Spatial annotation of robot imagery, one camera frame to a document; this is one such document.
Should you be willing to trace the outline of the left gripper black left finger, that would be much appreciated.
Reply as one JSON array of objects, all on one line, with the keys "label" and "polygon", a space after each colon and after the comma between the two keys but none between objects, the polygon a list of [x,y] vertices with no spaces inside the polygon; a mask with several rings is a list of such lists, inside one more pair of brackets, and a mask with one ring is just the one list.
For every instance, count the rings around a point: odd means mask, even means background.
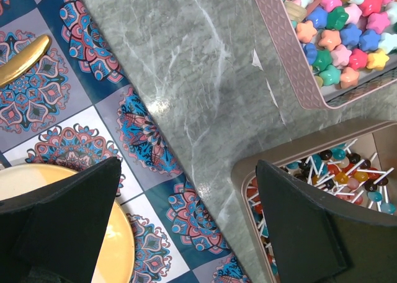
[{"label": "left gripper black left finger", "polygon": [[73,176],[1,201],[1,282],[32,267],[90,282],[121,175],[111,157]]}]

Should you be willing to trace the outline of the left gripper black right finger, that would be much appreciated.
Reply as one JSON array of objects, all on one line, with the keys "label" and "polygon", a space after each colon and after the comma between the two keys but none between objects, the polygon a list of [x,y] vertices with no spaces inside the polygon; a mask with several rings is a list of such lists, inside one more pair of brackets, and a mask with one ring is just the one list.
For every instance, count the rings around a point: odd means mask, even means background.
[{"label": "left gripper black right finger", "polygon": [[281,282],[396,282],[396,217],[260,160],[256,177]]}]

